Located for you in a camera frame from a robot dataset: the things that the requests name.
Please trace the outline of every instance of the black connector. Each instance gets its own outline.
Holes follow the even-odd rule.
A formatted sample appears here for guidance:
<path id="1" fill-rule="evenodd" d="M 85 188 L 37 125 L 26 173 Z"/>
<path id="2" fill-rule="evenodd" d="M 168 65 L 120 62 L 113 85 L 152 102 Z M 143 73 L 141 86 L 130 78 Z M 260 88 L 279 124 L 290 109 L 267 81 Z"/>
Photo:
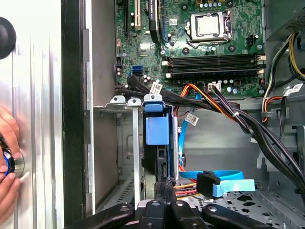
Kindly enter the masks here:
<path id="1" fill-rule="evenodd" d="M 212 171 L 204 171 L 197 174 L 197 192 L 211 199 L 219 199 L 213 196 L 213 184 L 220 185 L 220 178 Z"/>

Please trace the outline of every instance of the zip tie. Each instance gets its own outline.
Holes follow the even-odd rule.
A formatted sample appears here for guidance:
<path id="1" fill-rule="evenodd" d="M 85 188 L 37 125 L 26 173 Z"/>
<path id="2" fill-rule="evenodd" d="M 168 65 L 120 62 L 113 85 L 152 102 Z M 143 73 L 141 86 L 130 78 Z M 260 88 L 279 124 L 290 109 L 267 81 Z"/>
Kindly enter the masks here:
<path id="1" fill-rule="evenodd" d="M 235 118 L 237 115 L 239 115 L 239 113 L 238 113 L 238 112 L 235 112 L 235 113 L 232 115 L 232 117 Z"/>

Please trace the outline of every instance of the finger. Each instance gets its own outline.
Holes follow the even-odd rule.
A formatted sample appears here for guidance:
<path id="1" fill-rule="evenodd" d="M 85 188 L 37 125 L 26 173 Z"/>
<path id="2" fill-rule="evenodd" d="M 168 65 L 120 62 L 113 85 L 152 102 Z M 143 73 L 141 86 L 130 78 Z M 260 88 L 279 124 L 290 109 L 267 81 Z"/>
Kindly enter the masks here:
<path id="1" fill-rule="evenodd" d="M 7 195 L 0 202 L 0 212 L 5 212 L 6 209 L 11 206 L 18 195 L 18 190 L 20 187 L 19 179 L 15 179 L 14 183 L 11 185 Z"/>
<path id="2" fill-rule="evenodd" d="M 13 204 L 6 210 L 5 214 L 2 215 L 2 217 L 0 217 L 0 225 L 2 223 L 4 223 L 5 221 L 7 221 L 8 218 L 11 217 L 11 215 L 13 214 L 15 206 L 16 206 L 17 201 L 18 201 L 18 197 L 19 197 L 19 195 L 17 194 Z"/>
<path id="3" fill-rule="evenodd" d="M 8 170 L 8 167 L 7 167 L 7 165 L 5 163 L 5 160 L 4 160 L 2 148 L 0 147 L 0 173 L 5 173 L 6 170 Z"/>
<path id="4" fill-rule="evenodd" d="M 10 152 L 13 156 L 20 152 L 18 140 L 13 129 L 1 118 L 0 118 L 0 134 L 2 135 L 6 145 L 9 147 Z"/>
<path id="5" fill-rule="evenodd" d="M 19 140 L 20 137 L 20 129 L 18 127 L 18 124 L 16 120 L 2 107 L 0 107 L 0 117 L 10 125 L 10 127 L 13 129 L 17 139 Z"/>
<path id="6" fill-rule="evenodd" d="M 15 181 L 15 174 L 9 173 L 6 178 L 0 183 L 0 202 L 7 196 L 10 187 Z"/>

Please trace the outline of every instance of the sticker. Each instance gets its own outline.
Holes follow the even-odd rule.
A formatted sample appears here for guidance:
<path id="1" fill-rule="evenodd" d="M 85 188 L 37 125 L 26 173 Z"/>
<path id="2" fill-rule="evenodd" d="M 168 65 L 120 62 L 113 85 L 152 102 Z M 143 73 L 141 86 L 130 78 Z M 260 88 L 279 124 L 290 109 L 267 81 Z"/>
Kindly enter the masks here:
<path id="1" fill-rule="evenodd" d="M 178 25 L 178 19 L 176 18 L 170 19 L 170 25 Z"/>
<path id="2" fill-rule="evenodd" d="M 188 123 L 192 124 L 193 126 L 196 126 L 196 124 L 197 124 L 199 118 L 196 117 L 196 116 L 193 115 L 193 114 L 188 113 L 187 116 L 186 116 L 186 118 L 185 118 L 185 120 L 186 120 Z"/>
<path id="3" fill-rule="evenodd" d="M 288 96 L 288 95 L 290 95 L 291 93 L 299 92 L 299 91 L 301 90 L 302 86 L 303 86 L 302 83 L 296 84 L 293 88 L 288 89 L 288 90 L 285 92 L 284 96 Z"/>
<path id="4" fill-rule="evenodd" d="M 301 87 L 303 86 L 302 83 L 299 83 L 297 85 L 295 85 L 292 89 L 292 92 L 291 93 L 295 93 L 295 92 L 299 92 L 301 90 Z"/>
<path id="5" fill-rule="evenodd" d="M 161 91 L 162 87 L 163 87 L 162 84 L 159 84 L 157 82 L 153 82 L 149 94 L 160 94 L 160 91 Z"/>
<path id="6" fill-rule="evenodd" d="M 288 90 L 285 92 L 284 96 L 290 95 L 290 94 L 292 93 L 292 90 L 293 90 L 293 88 L 288 89 Z"/>
<path id="7" fill-rule="evenodd" d="M 257 143 L 257 141 L 254 139 L 254 138 L 250 138 L 250 142 L 252 142 L 252 143 Z"/>

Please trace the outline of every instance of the pci slot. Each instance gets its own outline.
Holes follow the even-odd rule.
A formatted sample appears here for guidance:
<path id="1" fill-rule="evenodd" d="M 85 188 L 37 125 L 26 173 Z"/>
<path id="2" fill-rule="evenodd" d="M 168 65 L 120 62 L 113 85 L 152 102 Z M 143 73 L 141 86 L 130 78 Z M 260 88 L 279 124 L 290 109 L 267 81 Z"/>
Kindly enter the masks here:
<path id="1" fill-rule="evenodd" d="M 127 39 L 129 40 L 129 34 L 130 34 L 130 18 L 129 18 L 129 0 L 125 0 L 125 5 L 124 5 L 124 15 L 125 15 L 125 23 L 124 23 L 124 28 L 125 28 L 125 35 Z"/>
<path id="2" fill-rule="evenodd" d="M 134 0 L 134 24 L 136 30 L 141 30 L 141 0 Z"/>

